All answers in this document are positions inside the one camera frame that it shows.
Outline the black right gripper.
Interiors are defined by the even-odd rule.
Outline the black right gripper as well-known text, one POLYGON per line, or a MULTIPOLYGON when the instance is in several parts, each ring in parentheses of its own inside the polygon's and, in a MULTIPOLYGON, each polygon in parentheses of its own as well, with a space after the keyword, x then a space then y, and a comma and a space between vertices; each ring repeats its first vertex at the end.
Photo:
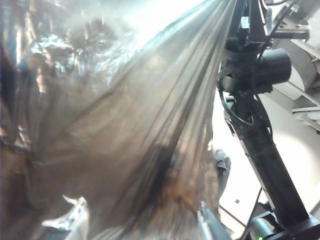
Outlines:
POLYGON ((264 0, 237 0, 225 48, 239 50, 263 44, 273 29, 272 10, 264 0))

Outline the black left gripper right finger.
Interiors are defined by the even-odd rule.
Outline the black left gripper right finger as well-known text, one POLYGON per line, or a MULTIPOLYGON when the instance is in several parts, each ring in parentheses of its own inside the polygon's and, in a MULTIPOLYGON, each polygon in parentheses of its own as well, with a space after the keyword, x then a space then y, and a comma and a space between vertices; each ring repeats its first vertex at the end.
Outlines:
POLYGON ((205 240, 231 240, 225 227, 205 202, 200 203, 197 220, 205 240))

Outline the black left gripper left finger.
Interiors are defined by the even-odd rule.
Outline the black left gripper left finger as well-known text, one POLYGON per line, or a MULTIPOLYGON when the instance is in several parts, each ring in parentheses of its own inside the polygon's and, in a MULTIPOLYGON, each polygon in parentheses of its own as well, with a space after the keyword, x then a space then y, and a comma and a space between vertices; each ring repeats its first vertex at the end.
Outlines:
POLYGON ((89 208, 87 200, 81 196, 64 200, 72 205, 71 209, 54 219, 46 219, 42 226, 48 228, 43 240, 87 240, 89 232, 89 208))

